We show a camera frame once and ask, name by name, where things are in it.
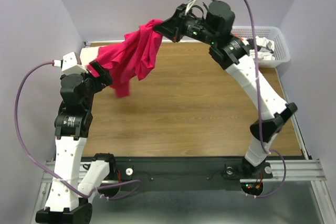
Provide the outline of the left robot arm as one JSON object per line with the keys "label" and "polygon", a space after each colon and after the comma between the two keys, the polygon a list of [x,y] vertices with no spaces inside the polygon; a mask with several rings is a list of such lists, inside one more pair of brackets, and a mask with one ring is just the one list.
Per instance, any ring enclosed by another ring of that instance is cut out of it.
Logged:
{"label": "left robot arm", "polygon": [[36,212],[37,223],[89,223],[98,187],[104,178],[113,178],[117,172],[114,156],[98,153],[84,178],[79,178],[82,152],[93,119],[94,95],[113,83],[108,70],[97,61],[89,66],[97,72],[97,77],[83,69],[60,78],[62,102],[54,122],[53,181],[44,208]]}

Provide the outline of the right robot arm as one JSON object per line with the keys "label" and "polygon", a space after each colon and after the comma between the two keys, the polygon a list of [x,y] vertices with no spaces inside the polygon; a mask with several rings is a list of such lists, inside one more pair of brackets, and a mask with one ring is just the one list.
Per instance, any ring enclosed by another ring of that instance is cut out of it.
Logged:
{"label": "right robot arm", "polygon": [[209,45],[209,54],[246,92],[258,110],[258,119],[250,126],[253,136],[243,157],[241,171],[248,177],[260,172],[270,147],[283,126],[297,111],[286,102],[256,68],[250,46],[232,34],[235,14],[231,7],[213,0],[206,16],[197,17],[186,4],[178,6],[169,19],[154,26],[154,31],[172,42],[184,36]]}

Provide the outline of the pink t-shirt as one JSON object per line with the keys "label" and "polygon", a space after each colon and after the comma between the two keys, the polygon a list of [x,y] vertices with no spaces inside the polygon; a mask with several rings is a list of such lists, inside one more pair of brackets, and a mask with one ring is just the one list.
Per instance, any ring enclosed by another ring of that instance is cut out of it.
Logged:
{"label": "pink t-shirt", "polygon": [[117,98],[130,95],[130,80],[136,77],[145,79],[155,68],[163,36],[153,30],[161,24],[160,19],[152,19],[139,26],[139,29],[124,35],[124,41],[98,48],[96,61],[109,70]]}

